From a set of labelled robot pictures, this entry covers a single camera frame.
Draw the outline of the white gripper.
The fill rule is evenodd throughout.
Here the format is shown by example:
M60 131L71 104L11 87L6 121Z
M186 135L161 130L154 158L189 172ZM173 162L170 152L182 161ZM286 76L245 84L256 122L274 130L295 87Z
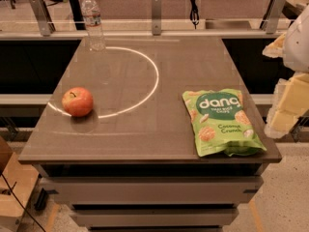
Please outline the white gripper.
M309 6L287 33L267 45L262 54L269 58L283 57L284 65L297 72L288 80L279 79L267 114L265 134L281 138L309 110Z

